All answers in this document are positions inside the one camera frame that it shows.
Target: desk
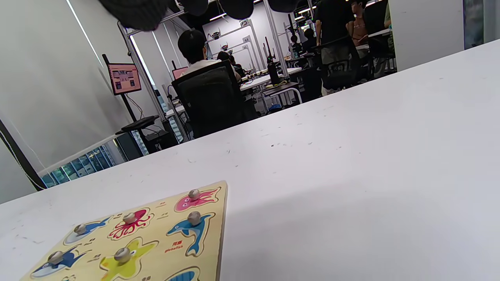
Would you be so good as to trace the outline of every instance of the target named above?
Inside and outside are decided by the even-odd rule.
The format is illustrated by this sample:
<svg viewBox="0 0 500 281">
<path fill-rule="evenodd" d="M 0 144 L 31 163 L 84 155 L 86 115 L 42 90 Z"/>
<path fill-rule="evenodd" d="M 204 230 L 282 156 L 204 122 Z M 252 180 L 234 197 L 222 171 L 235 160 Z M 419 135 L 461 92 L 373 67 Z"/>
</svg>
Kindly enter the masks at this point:
<svg viewBox="0 0 500 281">
<path fill-rule="evenodd" d="M 386 35 L 391 34 L 391 32 L 393 32 L 392 29 L 387 28 L 387 29 L 381 30 L 379 32 L 372 33 L 372 34 L 368 35 L 368 37 L 379 36 L 379 35 L 386 36 Z"/>
<path fill-rule="evenodd" d="M 294 68 L 287 68 L 288 70 L 288 74 L 291 75 L 291 74 L 294 74 L 296 72 L 299 72 L 302 70 L 302 68 L 300 67 L 294 67 Z M 271 81 L 271 76 L 266 75 L 266 76 L 262 76 L 262 77 L 259 77 L 259 78 L 256 78 L 254 79 L 251 83 L 249 84 L 243 84 L 239 87 L 239 89 L 241 91 L 245 91 L 245 90 L 248 90 L 248 89 L 251 89 L 253 87 L 257 87 L 259 85 L 262 85 L 262 84 L 265 84 L 267 82 Z"/>
<path fill-rule="evenodd" d="M 221 281 L 500 280 L 499 48 L 4 203 L 1 280 L 19 280 L 75 224 L 219 180 L 229 184 Z"/>
</svg>

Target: person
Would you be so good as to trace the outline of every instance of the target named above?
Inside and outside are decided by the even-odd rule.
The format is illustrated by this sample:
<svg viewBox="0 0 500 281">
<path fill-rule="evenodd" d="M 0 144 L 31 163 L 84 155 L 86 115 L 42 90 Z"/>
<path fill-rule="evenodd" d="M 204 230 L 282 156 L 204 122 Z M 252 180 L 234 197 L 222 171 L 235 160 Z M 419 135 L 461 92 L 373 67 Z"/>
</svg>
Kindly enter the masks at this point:
<svg viewBox="0 0 500 281">
<path fill-rule="evenodd" d="M 245 76 L 245 72 L 243 71 L 243 75 L 241 74 L 241 72 L 238 71 L 237 67 L 233 64 L 233 62 L 231 61 L 231 54 L 225 52 L 225 51 L 220 51 L 217 55 L 217 60 L 223 62 L 223 61 L 229 61 L 231 63 L 231 66 L 232 66 L 232 69 L 234 70 L 234 72 L 240 77 L 236 77 L 236 80 L 240 80 L 241 77 L 244 77 Z"/>
<path fill-rule="evenodd" d="M 316 10 L 314 21 L 317 46 L 353 36 L 354 15 L 348 2 L 345 0 L 321 0 L 317 4 Z M 324 65 L 334 61 L 348 60 L 349 52 L 348 46 L 333 44 L 321 49 L 321 60 Z"/>
<path fill-rule="evenodd" d="M 368 30 L 364 20 L 366 3 L 363 1 L 365 0 L 351 0 L 350 4 L 352 13 L 355 15 L 354 31 L 352 32 L 352 41 L 355 46 L 364 45 L 368 42 Z"/>
<path fill-rule="evenodd" d="M 365 24 L 365 3 L 364 0 L 351 0 L 352 13 L 356 15 L 354 20 L 354 32 L 352 33 L 352 41 L 355 46 L 360 46 L 368 43 L 368 30 Z M 362 48 L 358 49 L 357 53 L 360 59 L 365 58 L 368 55 L 369 49 Z M 374 58 L 373 59 L 375 70 L 373 77 L 380 78 L 384 75 L 386 62 L 384 58 Z"/>
<path fill-rule="evenodd" d="M 316 47 L 316 37 L 314 36 L 314 30 L 311 28 L 308 28 L 304 31 L 304 36 L 307 38 L 307 40 L 302 43 L 302 49 L 304 52 L 311 53 L 312 48 Z"/>
<path fill-rule="evenodd" d="M 180 36 L 177 42 L 180 52 L 189 63 L 189 67 L 181 76 L 200 70 L 204 67 L 220 63 L 221 60 L 208 59 L 207 47 L 205 46 L 205 35 L 199 30 L 186 30 Z M 233 68 L 234 76 L 237 81 L 241 80 L 240 75 Z"/>
<path fill-rule="evenodd" d="M 230 54 L 229 55 L 229 61 L 232 64 L 232 67 L 234 67 L 234 70 L 236 71 L 237 74 L 241 77 L 245 77 L 245 70 L 243 69 L 243 66 L 239 63 L 236 63 L 235 56 Z"/>
<path fill-rule="evenodd" d="M 293 52 L 293 55 L 295 56 L 295 58 L 298 58 L 299 55 L 302 53 L 302 45 L 300 43 L 297 43 L 297 40 L 299 40 L 299 38 L 297 37 L 297 35 L 292 35 L 291 38 L 291 50 Z"/>
<path fill-rule="evenodd" d="M 386 29 L 392 29 L 393 28 L 393 22 L 391 21 L 391 10 L 389 10 L 389 2 L 387 2 L 387 6 L 385 7 L 385 20 L 383 23 L 383 26 Z M 387 40 L 389 43 L 389 49 L 394 52 L 394 37 L 393 33 L 391 32 L 389 35 L 389 39 Z"/>
</svg>

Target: ceiling light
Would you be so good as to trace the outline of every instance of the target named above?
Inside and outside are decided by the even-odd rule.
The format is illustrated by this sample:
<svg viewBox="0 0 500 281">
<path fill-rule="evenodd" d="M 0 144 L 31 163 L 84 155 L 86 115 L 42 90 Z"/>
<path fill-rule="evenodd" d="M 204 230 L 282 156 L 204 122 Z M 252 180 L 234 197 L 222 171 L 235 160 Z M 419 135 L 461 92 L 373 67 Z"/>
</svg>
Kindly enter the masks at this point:
<svg viewBox="0 0 500 281">
<path fill-rule="evenodd" d="M 309 11 L 309 10 L 311 10 L 311 8 L 307 8 L 307 9 L 305 9 L 305 10 L 301 10 L 301 11 L 300 11 L 300 12 L 298 12 L 298 13 L 299 13 L 299 14 L 302 14 L 302 13 L 305 13 L 305 12 L 307 12 L 307 11 Z"/>
<path fill-rule="evenodd" d="M 224 17 L 225 15 L 227 15 L 227 13 L 223 13 L 223 14 L 220 14 L 220 15 L 218 15 L 218 16 L 216 16 L 216 17 L 212 17 L 212 18 L 210 19 L 210 21 L 216 20 L 216 19 L 218 19 L 218 18 L 222 18 L 222 17 Z"/>
</svg>

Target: computer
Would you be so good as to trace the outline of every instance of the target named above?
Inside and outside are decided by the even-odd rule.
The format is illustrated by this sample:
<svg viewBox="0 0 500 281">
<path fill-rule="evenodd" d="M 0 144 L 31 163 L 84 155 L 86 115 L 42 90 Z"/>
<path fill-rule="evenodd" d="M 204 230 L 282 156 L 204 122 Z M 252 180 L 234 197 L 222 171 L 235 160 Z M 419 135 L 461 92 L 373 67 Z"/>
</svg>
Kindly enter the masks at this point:
<svg viewBox="0 0 500 281">
<path fill-rule="evenodd" d="M 115 96 L 141 90 L 141 80 L 135 64 L 109 63 L 107 67 Z"/>
<path fill-rule="evenodd" d="M 183 74 L 183 73 L 184 73 L 187 69 L 188 69 L 188 67 L 187 67 L 187 66 L 186 66 L 186 67 L 183 67 L 183 68 L 174 69 L 174 70 L 172 71 L 172 74 L 173 74 L 173 79 L 174 79 L 174 80 L 179 79 L 179 78 L 182 76 L 182 74 Z"/>
</svg>

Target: blue dolphin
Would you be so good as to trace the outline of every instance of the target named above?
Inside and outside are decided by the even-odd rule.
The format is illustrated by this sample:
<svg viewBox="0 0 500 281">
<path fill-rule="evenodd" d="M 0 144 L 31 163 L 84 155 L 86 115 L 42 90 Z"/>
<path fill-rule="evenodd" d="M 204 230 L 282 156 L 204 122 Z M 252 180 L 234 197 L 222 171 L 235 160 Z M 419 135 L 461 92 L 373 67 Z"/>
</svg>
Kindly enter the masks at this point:
<svg viewBox="0 0 500 281">
<path fill-rule="evenodd" d="M 76 233 L 74 233 L 73 231 L 68 235 L 66 236 L 66 238 L 64 239 L 64 245 L 69 245 L 69 244 L 73 244 L 75 242 L 78 242 L 79 240 L 85 238 L 87 235 L 89 235 L 91 232 L 93 232 L 94 230 L 98 229 L 98 228 L 101 228 L 101 227 L 104 227 L 106 226 L 106 223 L 107 221 L 111 219 L 111 216 L 108 217 L 108 218 L 105 218 L 103 219 L 102 221 L 100 222 L 94 222 L 94 223 L 89 223 L 85 226 L 86 230 L 85 230 L 85 233 L 81 234 L 81 235 L 77 235 Z"/>
<path fill-rule="evenodd" d="M 194 271 L 188 271 L 181 273 L 177 276 L 175 276 L 172 279 L 165 280 L 165 281 L 192 281 L 193 278 L 195 278 L 195 272 Z"/>
<path fill-rule="evenodd" d="M 73 251 L 76 247 L 77 246 L 74 246 L 69 250 L 67 250 L 66 252 L 64 252 L 62 254 L 62 261 L 60 263 L 52 264 L 50 262 L 46 262 L 42 266 L 37 268 L 35 271 L 33 271 L 31 277 L 42 278 L 51 275 L 53 273 L 56 273 L 62 269 L 71 268 L 81 257 L 83 257 L 86 254 L 86 252 L 84 252 L 79 256 L 75 256 L 75 254 L 72 253 L 71 251 Z"/>
<path fill-rule="evenodd" d="M 211 218 L 213 216 L 214 215 L 211 213 L 203 215 L 201 217 L 201 222 L 196 226 L 193 226 L 187 219 L 183 220 L 176 224 L 169 232 L 166 233 L 166 235 L 169 236 L 178 232 L 182 232 L 184 236 L 189 237 L 190 231 L 193 232 L 194 243 L 189 246 L 186 251 L 186 255 L 188 255 L 189 252 L 194 251 L 194 255 L 198 256 L 198 252 L 200 251 L 200 241 L 202 240 L 202 236 L 204 236 L 205 234 L 205 226 L 208 225 L 208 218 Z"/>
<path fill-rule="evenodd" d="M 94 222 L 94 223 L 89 223 L 86 225 L 86 231 L 82 235 L 87 235 L 91 233 L 93 230 L 96 228 L 104 227 L 106 225 L 106 222 L 110 219 L 111 217 L 105 218 L 100 222 Z"/>
</svg>

